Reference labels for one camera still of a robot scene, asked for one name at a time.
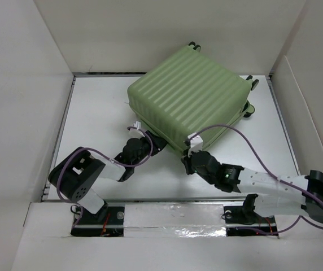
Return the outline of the green suitcase blue lining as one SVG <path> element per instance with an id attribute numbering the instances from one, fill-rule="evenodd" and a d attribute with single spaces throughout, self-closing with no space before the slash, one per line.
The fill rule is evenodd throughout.
<path id="1" fill-rule="evenodd" d="M 137 117 L 182 154 L 189 135 L 211 126 L 201 134 L 205 150 L 222 137 L 226 125 L 250 117 L 255 108 L 248 96 L 258 83 L 203 55 L 200 45 L 190 42 L 132 83 L 127 95 Z"/>

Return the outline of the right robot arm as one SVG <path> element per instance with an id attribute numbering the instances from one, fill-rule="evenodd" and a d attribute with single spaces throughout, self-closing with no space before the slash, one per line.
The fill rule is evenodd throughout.
<path id="1" fill-rule="evenodd" d="M 275 215 L 307 216 L 323 224 L 323 173 L 273 177 L 240 165 L 221 164 L 207 151 L 181 159 L 188 175 L 196 173 L 226 193 L 245 194 L 239 212 L 243 224 Z"/>

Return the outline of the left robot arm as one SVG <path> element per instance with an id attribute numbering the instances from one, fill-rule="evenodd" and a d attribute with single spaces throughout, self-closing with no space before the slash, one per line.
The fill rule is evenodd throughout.
<path id="1" fill-rule="evenodd" d="M 62 201 L 73 204 L 74 225 L 84 215 L 100 224 L 106 219 L 108 204 L 94 191 L 95 182 L 102 179 L 126 181 L 134 174 L 135 167 L 158 154 L 167 144 L 166 140 L 147 130 L 138 131 L 113 159 L 95 149 L 78 147 L 49 173 L 48 181 Z"/>

